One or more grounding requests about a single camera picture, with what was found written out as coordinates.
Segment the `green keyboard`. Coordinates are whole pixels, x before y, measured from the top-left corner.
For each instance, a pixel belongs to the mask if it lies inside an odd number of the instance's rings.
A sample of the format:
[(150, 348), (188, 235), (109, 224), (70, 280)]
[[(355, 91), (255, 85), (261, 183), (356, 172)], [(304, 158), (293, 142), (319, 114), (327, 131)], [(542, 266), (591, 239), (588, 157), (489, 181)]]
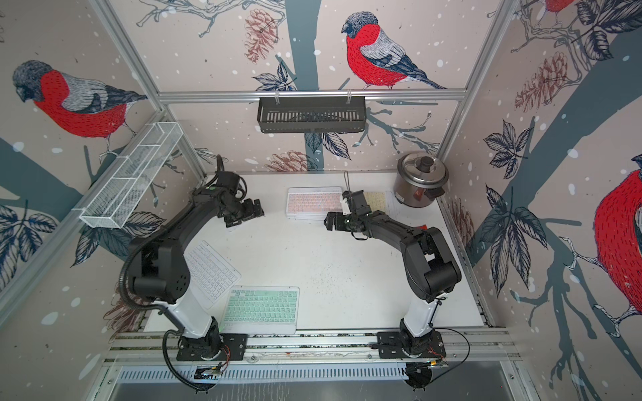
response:
[(232, 287), (220, 330), (247, 335), (295, 334), (299, 294), (298, 287)]

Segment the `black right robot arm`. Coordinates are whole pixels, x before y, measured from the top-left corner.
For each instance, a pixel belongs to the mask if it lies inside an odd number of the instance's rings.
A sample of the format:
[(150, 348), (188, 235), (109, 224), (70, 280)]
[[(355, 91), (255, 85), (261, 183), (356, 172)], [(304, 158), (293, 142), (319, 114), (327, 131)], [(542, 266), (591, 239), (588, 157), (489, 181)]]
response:
[(441, 334), (434, 327), (444, 295), (461, 282), (461, 269), (442, 232), (436, 227), (411, 227), (381, 211), (371, 210), (362, 190), (342, 194), (349, 212), (329, 212), (324, 225), (329, 231), (360, 233), (363, 240), (383, 241), (401, 253), (406, 279), (415, 298), (400, 328), (378, 332), (373, 349), (381, 359), (444, 359)]

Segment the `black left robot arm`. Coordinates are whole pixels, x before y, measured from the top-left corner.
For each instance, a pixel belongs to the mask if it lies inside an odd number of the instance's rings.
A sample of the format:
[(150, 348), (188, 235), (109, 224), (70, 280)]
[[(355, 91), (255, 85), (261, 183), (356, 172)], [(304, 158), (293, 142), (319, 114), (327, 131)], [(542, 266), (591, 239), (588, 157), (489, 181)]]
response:
[(192, 192), (188, 204), (167, 224), (146, 238), (133, 240), (120, 271), (119, 291), (132, 310), (157, 310), (173, 325), (180, 361), (240, 361), (245, 334), (223, 334), (219, 323), (202, 307), (190, 288), (192, 274), (185, 251), (213, 218), (226, 227), (263, 216), (259, 200), (247, 197), (244, 178), (219, 171)]

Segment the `steel rice cooker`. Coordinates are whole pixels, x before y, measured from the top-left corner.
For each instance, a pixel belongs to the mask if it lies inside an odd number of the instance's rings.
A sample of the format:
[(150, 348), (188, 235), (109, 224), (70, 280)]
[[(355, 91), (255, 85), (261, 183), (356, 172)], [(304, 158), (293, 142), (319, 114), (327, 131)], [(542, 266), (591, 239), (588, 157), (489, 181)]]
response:
[(445, 194), (448, 180), (449, 171), (441, 160), (428, 153), (412, 152), (397, 162), (393, 192), (402, 205), (424, 208)]

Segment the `aluminium frame rail base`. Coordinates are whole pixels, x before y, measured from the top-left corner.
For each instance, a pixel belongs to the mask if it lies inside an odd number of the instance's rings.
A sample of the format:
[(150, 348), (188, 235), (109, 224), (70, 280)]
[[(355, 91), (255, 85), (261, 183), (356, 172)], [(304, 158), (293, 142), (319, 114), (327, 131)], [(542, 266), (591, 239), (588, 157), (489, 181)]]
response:
[[(467, 359), (470, 362), (517, 362), (518, 352), (508, 330), (491, 327), (440, 327), (449, 364)], [(366, 363), (379, 358), (374, 349), (377, 331), (301, 330), (290, 336), (250, 336), (244, 345), (239, 364), (314, 364)], [(163, 362), (161, 332), (120, 334), (104, 357), (106, 364)]]

